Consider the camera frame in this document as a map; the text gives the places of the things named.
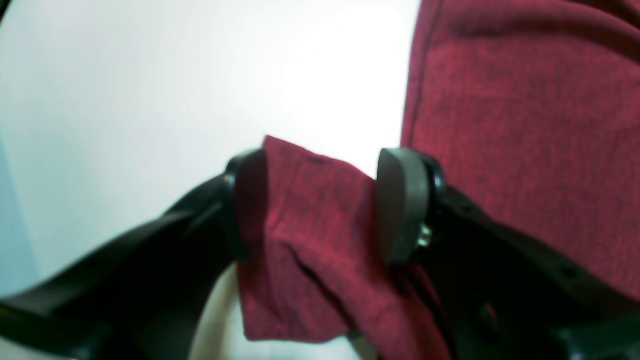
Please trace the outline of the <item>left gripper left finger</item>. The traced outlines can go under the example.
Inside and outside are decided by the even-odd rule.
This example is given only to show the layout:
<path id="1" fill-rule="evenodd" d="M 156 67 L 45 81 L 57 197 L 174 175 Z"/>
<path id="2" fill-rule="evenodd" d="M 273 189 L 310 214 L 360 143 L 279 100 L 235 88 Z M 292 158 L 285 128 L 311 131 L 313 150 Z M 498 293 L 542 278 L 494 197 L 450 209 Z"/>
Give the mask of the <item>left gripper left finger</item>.
<path id="1" fill-rule="evenodd" d="M 235 156 L 164 214 L 2 297 L 3 360 L 187 360 L 215 285 L 264 233 L 268 157 Z"/>

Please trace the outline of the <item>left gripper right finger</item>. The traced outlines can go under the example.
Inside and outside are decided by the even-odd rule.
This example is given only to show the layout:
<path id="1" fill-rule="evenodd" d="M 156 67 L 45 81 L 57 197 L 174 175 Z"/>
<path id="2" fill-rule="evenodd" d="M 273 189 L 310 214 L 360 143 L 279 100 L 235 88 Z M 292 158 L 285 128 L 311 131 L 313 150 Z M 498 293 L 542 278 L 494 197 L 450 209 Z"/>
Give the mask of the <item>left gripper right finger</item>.
<path id="1" fill-rule="evenodd" d="M 382 255 L 414 266 L 454 360 L 637 360 L 639 303 L 491 219 L 435 159 L 384 148 L 375 181 Z"/>

